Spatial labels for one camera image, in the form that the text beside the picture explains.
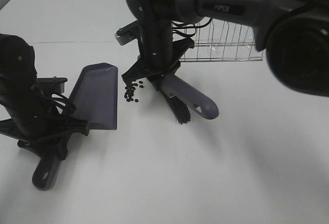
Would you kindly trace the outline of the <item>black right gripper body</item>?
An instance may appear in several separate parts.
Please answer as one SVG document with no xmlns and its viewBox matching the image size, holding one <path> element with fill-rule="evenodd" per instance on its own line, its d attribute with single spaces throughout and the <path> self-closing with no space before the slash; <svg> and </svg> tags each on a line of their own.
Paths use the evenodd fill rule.
<svg viewBox="0 0 329 224">
<path fill-rule="evenodd" d="M 141 46 L 140 59 L 137 61 L 139 64 L 137 76 L 144 78 L 176 72 L 181 66 L 181 57 L 192 48 L 194 48 L 194 41 L 190 38 L 173 41 L 169 47 L 155 52 Z"/>
</svg>

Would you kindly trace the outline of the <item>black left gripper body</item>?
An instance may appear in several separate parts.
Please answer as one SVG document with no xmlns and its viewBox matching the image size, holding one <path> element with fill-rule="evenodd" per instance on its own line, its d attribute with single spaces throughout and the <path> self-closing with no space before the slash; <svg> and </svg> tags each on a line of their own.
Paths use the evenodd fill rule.
<svg viewBox="0 0 329 224">
<path fill-rule="evenodd" d="M 47 114 L 30 119 L 6 119 L 1 121 L 1 134 L 18 140 L 18 146 L 42 155 L 43 145 L 55 138 L 67 136 L 64 125 L 67 119 L 73 118 L 62 114 Z"/>
</svg>

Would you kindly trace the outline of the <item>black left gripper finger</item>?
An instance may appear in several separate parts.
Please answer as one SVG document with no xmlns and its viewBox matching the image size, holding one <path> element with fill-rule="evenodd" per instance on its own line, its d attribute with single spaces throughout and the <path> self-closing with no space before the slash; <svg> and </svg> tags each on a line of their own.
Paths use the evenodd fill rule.
<svg viewBox="0 0 329 224">
<path fill-rule="evenodd" d="M 90 130 L 89 122 L 87 120 L 69 118 L 64 125 L 64 130 L 67 134 L 80 133 L 88 136 Z"/>
<path fill-rule="evenodd" d="M 65 160 L 68 153 L 67 144 L 67 136 L 55 138 L 54 140 L 51 140 L 43 145 L 44 151 L 42 155 L 55 154 L 60 160 Z"/>
</svg>

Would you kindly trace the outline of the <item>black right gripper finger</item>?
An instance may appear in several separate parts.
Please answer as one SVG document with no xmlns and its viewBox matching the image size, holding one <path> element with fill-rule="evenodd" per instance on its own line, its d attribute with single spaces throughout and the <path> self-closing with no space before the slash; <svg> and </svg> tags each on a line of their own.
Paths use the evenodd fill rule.
<svg viewBox="0 0 329 224">
<path fill-rule="evenodd" d="M 159 69 L 151 67 L 144 61 L 144 59 L 138 59 L 136 63 L 134 63 L 133 66 L 122 75 L 122 79 L 125 84 L 129 84 L 133 81 L 157 74 L 159 74 Z"/>
<path fill-rule="evenodd" d="M 147 80 L 152 84 L 155 91 L 160 91 L 160 86 L 164 78 L 167 75 L 175 74 L 179 68 L 180 68 L 180 64 L 176 64 L 167 72 L 147 77 Z"/>
</svg>

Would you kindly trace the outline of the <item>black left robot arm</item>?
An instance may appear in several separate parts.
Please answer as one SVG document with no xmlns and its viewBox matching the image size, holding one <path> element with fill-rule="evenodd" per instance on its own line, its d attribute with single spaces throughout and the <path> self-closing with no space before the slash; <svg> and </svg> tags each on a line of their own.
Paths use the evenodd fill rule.
<svg viewBox="0 0 329 224">
<path fill-rule="evenodd" d="M 32 46 L 1 34 L 1 105 L 10 116 L 1 121 L 1 134 L 39 155 L 51 151 L 64 160 L 71 135 L 88 135 L 88 123 L 73 118 L 76 106 L 56 91 L 66 79 L 38 79 L 34 62 Z"/>
</svg>

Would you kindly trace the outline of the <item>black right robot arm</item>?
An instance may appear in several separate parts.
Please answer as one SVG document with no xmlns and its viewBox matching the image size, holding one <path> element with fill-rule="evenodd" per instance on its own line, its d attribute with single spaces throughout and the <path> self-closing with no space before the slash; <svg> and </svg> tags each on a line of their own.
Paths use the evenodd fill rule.
<svg viewBox="0 0 329 224">
<path fill-rule="evenodd" d="M 328 0 L 126 0 L 140 60 L 122 78 L 165 73 L 175 64 L 172 24 L 210 19 L 251 27 L 273 75 L 286 87 L 328 96 Z"/>
</svg>

